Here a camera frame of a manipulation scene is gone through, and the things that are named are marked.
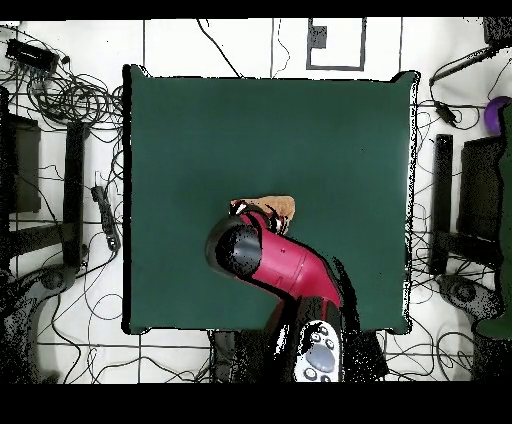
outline gray button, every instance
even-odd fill
[[[314,345],[306,353],[306,359],[319,371],[331,372],[334,369],[334,355],[324,345]]]

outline green table surface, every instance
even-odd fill
[[[151,78],[132,66],[131,328],[263,328],[278,299],[215,273],[205,241],[231,199],[285,194],[288,235],[343,262],[363,329],[407,332],[418,79]]]

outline floor tile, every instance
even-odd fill
[[[208,374],[198,373],[205,370],[209,364],[209,349],[162,349],[142,348],[146,359],[141,365],[142,383],[180,383],[207,381]]]
[[[331,20],[327,18],[314,20],[314,25],[327,27],[327,44],[331,43],[329,34],[336,38],[336,44],[345,49],[357,50],[361,44],[360,33],[356,34],[354,21],[360,18]],[[330,32],[329,24],[334,25]],[[277,78],[311,78],[311,79],[375,79],[389,81],[399,70],[400,18],[367,18],[366,23],[366,58],[363,72],[335,70],[306,70],[307,57],[307,18],[276,18],[274,20],[274,75]]]
[[[206,331],[153,328],[142,336],[144,346],[199,346],[209,347]]]
[[[59,383],[66,384],[135,384],[138,382],[137,348],[89,349],[81,346],[38,346],[38,362],[43,374],[59,371]]]
[[[271,19],[208,22],[200,20],[237,72],[246,77],[269,75]],[[145,29],[145,66],[152,76],[236,76],[195,19],[153,19],[146,21]]]

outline black stand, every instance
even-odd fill
[[[0,382],[41,383],[37,370],[37,321],[42,304],[75,282],[86,247],[82,245],[84,123],[68,124],[64,176],[64,222],[11,232],[14,141],[8,128],[8,91],[0,87]],[[11,258],[62,243],[63,264],[9,281]]]

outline black cable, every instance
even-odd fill
[[[237,70],[233,67],[233,65],[231,64],[231,62],[228,60],[228,58],[226,57],[226,55],[224,54],[224,52],[222,51],[222,49],[219,47],[219,45],[217,44],[217,42],[210,36],[210,34],[208,34],[204,28],[203,28],[203,25],[201,25],[201,21],[199,19],[196,19],[196,22],[197,22],[197,25],[199,25],[199,29],[201,30],[201,32],[208,38],[208,40],[210,40],[213,45],[215,47],[217,47],[217,50],[219,51],[219,53],[222,55],[222,57],[224,58],[224,60],[226,61],[226,63],[229,65],[229,67],[232,69],[232,71],[235,73],[235,75],[238,77],[238,78],[243,78],[244,76],[240,73],[237,72]]]
[[[277,76],[277,74],[279,72],[282,72],[286,69],[286,67],[288,66],[288,62],[290,61],[290,52],[288,51],[288,49],[283,45],[283,43],[281,43],[281,22],[282,22],[282,18],[279,18],[279,26],[277,28],[277,42],[279,43],[279,45],[286,51],[286,54],[288,55],[288,58],[286,59],[286,63],[284,64],[283,68],[282,69],[279,69],[273,76],[272,78],[275,78]]]
[[[505,63],[505,66],[501,69],[500,73],[496,77],[496,81],[494,81],[494,84],[492,85],[491,89],[487,93],[487,99],[491,101],[491,93],[496,88],[496,85],[498,85],[498,81],[500,80],[501,74],[505,71],[508,65],[510,65],[510,62],[512,62],[512,57],[510,57],[509,60],[507,60],[507,63]]]

